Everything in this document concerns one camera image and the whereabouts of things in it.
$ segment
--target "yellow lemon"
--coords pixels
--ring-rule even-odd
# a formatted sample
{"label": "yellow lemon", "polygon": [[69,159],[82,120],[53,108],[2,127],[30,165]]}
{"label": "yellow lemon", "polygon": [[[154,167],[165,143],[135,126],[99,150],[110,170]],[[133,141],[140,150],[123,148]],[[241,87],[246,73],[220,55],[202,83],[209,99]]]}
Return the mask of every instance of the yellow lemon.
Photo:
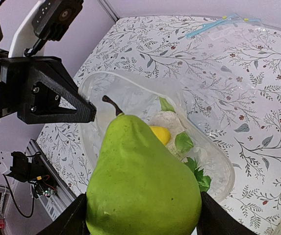
{"label": "yellow lemon", "polygon": [[164,144],[167,145],[171,139],[171,133],[168,129],[161,126],[150,126],[151,130],[157,136],[157,138]]}

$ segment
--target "plastic bag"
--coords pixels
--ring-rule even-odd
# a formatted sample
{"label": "plastic bag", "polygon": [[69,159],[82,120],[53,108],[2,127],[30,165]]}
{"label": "plastic bag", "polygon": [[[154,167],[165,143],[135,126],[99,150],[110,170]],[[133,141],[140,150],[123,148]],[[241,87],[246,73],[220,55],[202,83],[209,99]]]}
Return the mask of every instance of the plastic bag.
{"label": "plastic bag", "polygon": [[196,50],[193,58],[200,61],[200,68],[191,76],[187,73],[180,82],[185,99],[190,101],[187,103],[189,119],[208,135],[216,135],[233,123],[231,116],[237,118],[242,114],[237,106],[245,108],[246,102],[255,95],[253,84],[243,78],[255,73],[249,71],[249,65],[257,68],[258,61],[247,64],[244,61],[237,68],[229,64],[237,60],[235,50],[254,48],[257,53],[263,53],[260,50],[264,45],[256,43],[255,39],[265,30],[259,19],[242,19],[234,14],[206,23],[202,29],[186,35],[194,45],[202,48]]}
{"label": "plastic bag", "polygon": [[189,154],[212,179],[208,191],[218,202],[232,190],[235,173],[225,153],[214,145],[188,119],[182,89],[177,81],[147,79],[126,71],[102,71],[89,74],[79,88],[79,94],[97,107],[95,122],[80,124],[80,139],[92,168],[109,123],[115,118],[113,108],[102,102],[109,96],[126,114],[133,114],[148,123],[156,112],[161,111],[159,97],[167,99],[174,107],[186,133],[194,143]]}

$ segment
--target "patterned table surface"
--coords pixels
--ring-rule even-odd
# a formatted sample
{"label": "patterned table surface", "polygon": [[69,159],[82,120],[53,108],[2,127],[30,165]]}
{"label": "patterned table surface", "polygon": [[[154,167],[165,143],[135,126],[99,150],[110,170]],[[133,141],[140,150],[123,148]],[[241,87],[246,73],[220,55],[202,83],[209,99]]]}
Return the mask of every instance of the patterned table surface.
{"label": "patterned table surface", "polygon": [[[219,121],[212,136],[233,163],[236,181],[221,205],[258,234],[270,235],[281,220],[281,31],[250,29],[233,47],[214,56],[213,44],[184,35],[215,19],[185,16],[119,20],[88,57],[74,80],[92,71],[127,70],[149,78],[182,76],[210,81],[213,103],[189,87],[183,92],[191,120]],[[221,68],[220,76],[212,71]],[[240,93],[235,89],[250,88]],[[205,131],[210,132],[211,124]],[[72,191],[86,192],[92,173],[78,124],[49,124],[37,142]]]}

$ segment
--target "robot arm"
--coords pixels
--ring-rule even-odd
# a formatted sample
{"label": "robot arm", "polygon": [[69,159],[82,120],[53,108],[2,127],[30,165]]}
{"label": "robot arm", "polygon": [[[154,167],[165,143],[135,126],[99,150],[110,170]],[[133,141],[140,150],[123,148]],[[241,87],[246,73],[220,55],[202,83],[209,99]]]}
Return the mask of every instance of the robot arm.
{"label": "robot arm", "polygon": [[[94,120],[96,108],[78,95],[61,60],[34,56],[41,54],[47,41],[61,40],[82,4],[83,0],[38,1],[15,35],[10,52],[0,49],[0,118],[17,112],[27,124]],[[19,33],[27,34],[24,38]],[[30,43],[31,48],[24,48]],[[76,109],[59,107],[61,98]]]}

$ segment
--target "fake fruit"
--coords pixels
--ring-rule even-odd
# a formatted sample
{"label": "fake fruit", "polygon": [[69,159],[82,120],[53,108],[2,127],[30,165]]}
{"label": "fake fruit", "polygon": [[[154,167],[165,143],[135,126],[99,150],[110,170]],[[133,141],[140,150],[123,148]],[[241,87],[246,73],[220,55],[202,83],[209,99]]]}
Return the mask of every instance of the fake fruit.
{"label": "fake fruit", "polygon": [[167,145],[171,139],[171,133],[168,129],[161,126],[150,126],[151,130],[157,136],[157,138],[162,142],[162,144]]}
{"label": "fake fruit", "polygon": [[140,118],[117,117],[106,131],[87,189],[91,235],[191,235],[201,213],[192,171]]}

